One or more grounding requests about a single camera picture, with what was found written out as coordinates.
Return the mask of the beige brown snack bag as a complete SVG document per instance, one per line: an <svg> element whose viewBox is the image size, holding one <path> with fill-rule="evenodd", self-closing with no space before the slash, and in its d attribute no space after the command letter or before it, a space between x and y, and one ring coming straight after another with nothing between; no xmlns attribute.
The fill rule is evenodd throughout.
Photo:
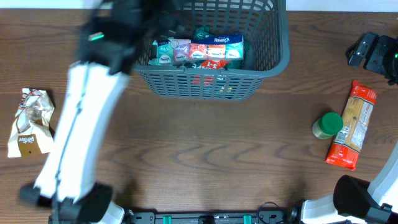
<svg viewBox="0 0 398 224"><path fill-rule="evenodd" d="M54 109L45 90L22 90L7 144L9 158L46 154L53 149L50 119Z"/></svg>

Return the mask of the green coffee mix bag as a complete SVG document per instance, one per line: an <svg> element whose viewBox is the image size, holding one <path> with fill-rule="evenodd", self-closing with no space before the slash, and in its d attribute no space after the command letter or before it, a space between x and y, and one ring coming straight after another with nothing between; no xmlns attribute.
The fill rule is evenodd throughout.
<svg viewBox="0 0 398 224"><path fill-rule="evenodd" d="M190 44L187 68L212 70L241 69L250 44L242 34L214 35L209 27L195 30Z"/></svg>

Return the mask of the green lid jar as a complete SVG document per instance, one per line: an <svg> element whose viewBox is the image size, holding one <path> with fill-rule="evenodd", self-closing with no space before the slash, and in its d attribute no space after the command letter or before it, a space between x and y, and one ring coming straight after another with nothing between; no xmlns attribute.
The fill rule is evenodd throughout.
<svg viewBox="0 0 398 224"><path fill-rule="evenodd" d="M339 114L329 112L314 122L312 132L318 139L329 139L339 133L343 125L343 118Z"/></svg>

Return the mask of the orange pasta packet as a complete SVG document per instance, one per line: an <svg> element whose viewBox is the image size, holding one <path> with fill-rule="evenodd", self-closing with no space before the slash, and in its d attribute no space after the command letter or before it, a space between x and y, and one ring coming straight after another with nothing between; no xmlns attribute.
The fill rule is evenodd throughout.
<svg viewBox="0 0 398 224"><path fill-rule="evenodd" d="M353 81L342 115L343 127L330 146L327 164L355 170L376 98L374 90Z"/></svg>

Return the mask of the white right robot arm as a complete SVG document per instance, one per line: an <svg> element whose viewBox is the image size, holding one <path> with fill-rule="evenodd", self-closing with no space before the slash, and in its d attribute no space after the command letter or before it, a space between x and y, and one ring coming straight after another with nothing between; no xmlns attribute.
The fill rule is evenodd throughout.
<svg viewBox="0 0 398 224"><path fill-rule="evenodd" d="M365 32L346 51L348 65L383 75L397 84L397 39ZM343 113L344 125L335 133L326 163L354 169L377 95L353 81ZM397 149L370 182L344 175L331 195L304 200L292 207L291 223L397 223Z"/></svg>

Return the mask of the mint green wipes packet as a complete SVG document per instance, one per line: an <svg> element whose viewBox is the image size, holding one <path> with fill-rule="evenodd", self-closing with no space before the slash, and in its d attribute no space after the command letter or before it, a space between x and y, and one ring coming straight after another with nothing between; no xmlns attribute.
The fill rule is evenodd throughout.
<svg viewBox="0 0 398 224"><path fill-rule="evenodd" d="M150 49L150 60L148 62L149 65L153 66L161 66L159 62L159 50L158 50L158 41L153 41Z"/></svg>

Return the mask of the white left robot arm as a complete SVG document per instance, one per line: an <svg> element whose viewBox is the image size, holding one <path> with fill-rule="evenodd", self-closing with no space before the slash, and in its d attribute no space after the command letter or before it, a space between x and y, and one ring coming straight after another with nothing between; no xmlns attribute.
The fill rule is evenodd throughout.
<svg viewBox="0 0 398 224"><path fill-rule="evenodd" d="M54 147L21 200L48 207L50 223L131 223L110 186L95 179L96 162L116 103L145 41L179 27L178 1L113 1L108 16L91 10L80 30Z"/></svg>

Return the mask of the Kleenex tissue multipack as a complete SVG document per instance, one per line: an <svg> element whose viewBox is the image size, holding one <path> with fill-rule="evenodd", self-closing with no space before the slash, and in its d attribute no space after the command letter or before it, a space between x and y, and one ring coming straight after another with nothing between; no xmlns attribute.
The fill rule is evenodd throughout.
<svg viewBox="0 0 398 224"><path fill-rule="evenodd" d="M200 40L175 39L154 41L155 55L150 65L182 65L197 60L242 60L244 37L242 34L213 35Z"/></svg>

